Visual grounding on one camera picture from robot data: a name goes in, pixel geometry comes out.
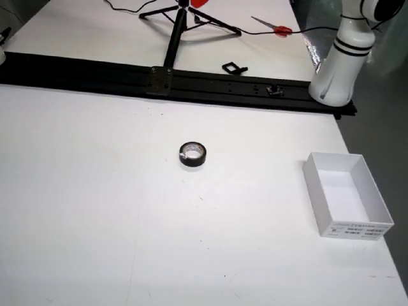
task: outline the white cardboard box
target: white cardboard box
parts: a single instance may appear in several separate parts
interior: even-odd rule
[[[322,237],[377,240],[394,225],[362,155],[312,152],[303,172]]]

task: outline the black electrical tape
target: black electrical tape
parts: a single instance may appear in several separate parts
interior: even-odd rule
[[[187,153],[191,151],[196,151],[198,153],[198,157],[189,157]],[[180,161],[182,164],[188,167],[201,166],[205,162],[206,157],[206,148],[198,142],[187,142],[180,148]]]

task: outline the red scissors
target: red scissors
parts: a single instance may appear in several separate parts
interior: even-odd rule
[[[275,35],[279,36],[279,37],[287,37],[290,34],[293,33],[292,29],[290,27],[285,27],[283,25],[280,26],[276,26],[273,24],[270,24],[269,22],[263,21],[261,19],[258,19],[256,17],[251,16],[253,19],[255,19],[258,22],[261,22],[262,24],[266,25],[267,27],[270,27],[271,29],[273,29],[276,33]]]

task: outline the white table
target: white table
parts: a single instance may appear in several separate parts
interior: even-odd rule
[[[215,2],[203,11],[263,29],[215,14]],[[297,28],[286,0],[219,11],[231,2]],[[8,50],[161,64],[164,37],[79,3],[53,0]],[[300,80],[313,69],[301,36],[184,44],[178,69],[233,60]],[[178,161],[189,140],[208,150],[197,170]],[[317,232],[302,164],[311,151],[347,152],[332,116],[1,86],[0,144],[0,305],[408,304],[384,240]]]

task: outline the black stripe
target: black stripe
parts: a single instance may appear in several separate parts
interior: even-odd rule
[[[351,19],[351,20],[365,20],[365,19],[367,19],[367,18],[365,18],[365,17],[360,17],[360,18],[348,17],[348,16],[344,16],[343,14],[341,14],[340,17],[346,18],[346,19]]]
[[[338,42],[338,43],[340,43],[342,46],[344,46],[344,47],[347,47],[347,48],[349,48],[349,49],[353,49],[353,50],[355,50],[355,51],[369,51],[369,50],[371,50],[371,48],[372,48],[372,46],[371,47],[356,47],[356,46],[352,46],[352,45],[349,45],[348,43],[345,43],[344,41],[342,41],[340,38],[338,38],[338,37],[336,37],[336,41]]]
[[[315,102],[308,92],[310,82],[172,70],[173,80],[168,95],[157,96],[147,92],[150,67],[15,52],[6,52],[6,56],[7,60],[0,66],[0,84],[178,103],[185,101],[206,105],[331,113],[338,119],[341,115],[356,113],[352,103],[330,107]],[[161,88],[163,82],[159,81],[157,86]],[[266,88],[271,85],[281,87],[284,95],[270,96]]]
[[[363,56],[367,56],[370,52],[367,52],[367,53],[351,53],[351,52],[348,52],[348,51],[345,51],[345,50],[343,50],[343,49],[341,49],[338,45],[336,45],[335,43],[333,44],[333,46],[339,51],[339,52],[342,52],[343,54],[346,54],[346,55],[350,55],[350,56],[357,56],[357,57],[363,57]]]
[[[360,14],[361,14],[361,16],[365,17],[364,14],[363,14],[363,5],[364,5],[364,0],[361,0],[361,2],[360,2]]]

